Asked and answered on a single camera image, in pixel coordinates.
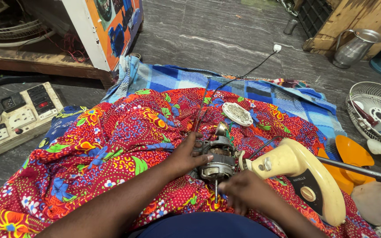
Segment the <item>hand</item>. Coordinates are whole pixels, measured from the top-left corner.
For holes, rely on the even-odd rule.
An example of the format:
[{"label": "hand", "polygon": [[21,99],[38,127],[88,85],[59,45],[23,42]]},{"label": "hand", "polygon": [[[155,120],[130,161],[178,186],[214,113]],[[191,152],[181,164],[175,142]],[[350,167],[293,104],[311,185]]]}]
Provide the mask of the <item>hand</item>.
[{"label": "hand", "polygon": [[266,182],[249,170],[220,183],[219,189],[227,194],[227,205],[232,206],[236,214],[245,215],[251,208],[271,216],[278,207],[288,206]]},{"label": "hand", "polygon": [[213,160],[213,155],[198,156],[198,153],[193,151],[193,147],[201,148],[202,146],[201,143],[196,142],[196,138],[202,138],[202,134],[190,132],[188,137],[162,162],[162,164],[168,165],[168,170],[175,178]]}]

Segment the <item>marble floor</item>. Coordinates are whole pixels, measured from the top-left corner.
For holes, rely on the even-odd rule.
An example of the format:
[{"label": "marble floor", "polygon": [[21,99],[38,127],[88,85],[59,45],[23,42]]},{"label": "marble floor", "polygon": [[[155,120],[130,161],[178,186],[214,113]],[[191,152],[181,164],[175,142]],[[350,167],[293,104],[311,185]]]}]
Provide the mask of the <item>marble floor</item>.
[{"label": "marble floor", "polygon": [[[357,82],[381,83],[368,62],[339,69],[321,55],[301,49],[308,38],[301,25],[293,35],[283,33],[293,18],[276,0],[142,0],[144,31],[133,47],[145,63],[175,64],[243,75],[270,53],[273,45],[282,51],[273,55],[252,77],[287,78],[306,81],[337,106],[337,117],[353,140],[366,147],[354,128],[344,105],[351,86]],[[97,84],[59,84],[54,87],[66,105],[93,106],[104,95]],[[0,98],[36,84],[0,86]],[[0,186],[21,166],[43,135],[0,155]],[[374,156],[381,170],[381,157]]]}]

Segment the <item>white plug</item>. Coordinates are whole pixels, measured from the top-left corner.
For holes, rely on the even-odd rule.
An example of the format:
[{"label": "white plug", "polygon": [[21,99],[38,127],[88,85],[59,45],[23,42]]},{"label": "white plug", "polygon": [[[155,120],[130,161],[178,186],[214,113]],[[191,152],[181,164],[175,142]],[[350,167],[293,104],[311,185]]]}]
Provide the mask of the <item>white plug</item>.
[{"label": "white plug", "polygon": [[273,47],[273,51],[274,52],[279,53],[281,50],[282,50],[282,46],[281,45],[278,45],[278,44],[274,45],[274,47]]}]

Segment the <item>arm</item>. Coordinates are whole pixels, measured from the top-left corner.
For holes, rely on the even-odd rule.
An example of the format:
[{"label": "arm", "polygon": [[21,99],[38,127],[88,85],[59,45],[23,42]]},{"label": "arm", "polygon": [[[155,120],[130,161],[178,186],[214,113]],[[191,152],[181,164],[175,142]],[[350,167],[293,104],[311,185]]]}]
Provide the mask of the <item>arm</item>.
[{"label": "arm", "polygon": [[228,195],[228,206],[233,206],[235,213],[245,215],[247,208],[262,212],[277,222],[289,238],[327,237],[249,170],[222,182],[219,189]]},{"label": "arm", "polygon": [[166,160],[95,197],[36,238],[119,237],[168,182],[213,159],[212,155],[193,157],[193,147],[201,146],[196,137],[202,134],[191,132]]}]

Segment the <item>poster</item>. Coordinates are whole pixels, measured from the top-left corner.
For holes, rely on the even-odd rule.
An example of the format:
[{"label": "poster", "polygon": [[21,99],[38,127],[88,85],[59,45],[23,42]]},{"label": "poster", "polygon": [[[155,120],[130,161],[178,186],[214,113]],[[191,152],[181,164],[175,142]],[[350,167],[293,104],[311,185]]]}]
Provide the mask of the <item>poster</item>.
[{"label": "poster", "polygon": [[86,0],[110,70],[125,55],[142,23],[142,0]]}]

